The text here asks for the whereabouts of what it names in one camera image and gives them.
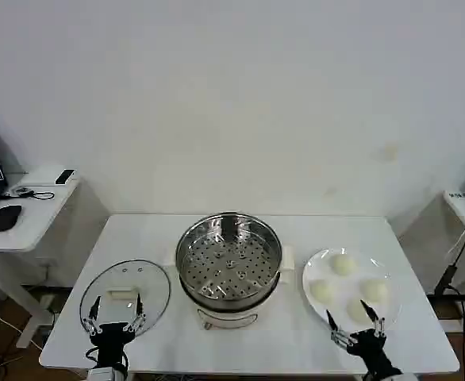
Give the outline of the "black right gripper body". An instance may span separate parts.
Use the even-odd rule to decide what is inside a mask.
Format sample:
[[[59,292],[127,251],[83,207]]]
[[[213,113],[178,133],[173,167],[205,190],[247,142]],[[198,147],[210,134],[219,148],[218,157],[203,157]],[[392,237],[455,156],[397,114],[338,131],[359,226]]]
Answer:
[[[360,357],[369,374],[392,374],[394,367],[384,352],[386,334],[375,329],[351,333],[347,353]]]

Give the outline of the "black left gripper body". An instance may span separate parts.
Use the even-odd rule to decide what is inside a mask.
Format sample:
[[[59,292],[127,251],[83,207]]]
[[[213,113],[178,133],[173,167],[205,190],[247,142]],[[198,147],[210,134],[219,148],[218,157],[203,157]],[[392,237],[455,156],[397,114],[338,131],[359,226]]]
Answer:
[[[97,349],[97,365],[128,365],[125,346],[135,339],[135,333],[127,322],[105,323],[100,331],[90,335],[90,342]]]

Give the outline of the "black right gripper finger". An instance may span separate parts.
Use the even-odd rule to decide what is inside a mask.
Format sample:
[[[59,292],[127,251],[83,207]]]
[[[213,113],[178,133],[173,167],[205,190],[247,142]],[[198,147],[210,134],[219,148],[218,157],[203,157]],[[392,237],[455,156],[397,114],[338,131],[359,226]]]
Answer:
[[[331,340],[342,349],[352,347],[355,344],[355,339],[338,326],[328,310],[326,310],[326,315],[331,329]]]
[[[360,300],[362,307],[364,308],[367,316],[371,319],[374,325],[374,335],[376,337],[385,336],[385,318],[379,317],[375,310],[369,306],[364,300]]]

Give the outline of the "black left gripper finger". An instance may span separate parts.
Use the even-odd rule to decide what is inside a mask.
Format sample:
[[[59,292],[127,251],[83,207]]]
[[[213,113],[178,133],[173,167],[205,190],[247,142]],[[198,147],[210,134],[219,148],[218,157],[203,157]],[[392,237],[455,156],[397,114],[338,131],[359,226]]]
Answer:
[[[144,304],[142,302],[140,294],[138,294],[136,297],[134,319],[127,324],[127,326],[124,328],[124,331],[138,334],[144,327],[146,319],[146,314],[144,313]]]
[[[98,318],[100,301],[101,297],[98,296],[95,299],[93,305],[91,306],[88,316],[83,319],[84,328],[91,336],[94,336],[98,332],[96,323]]]

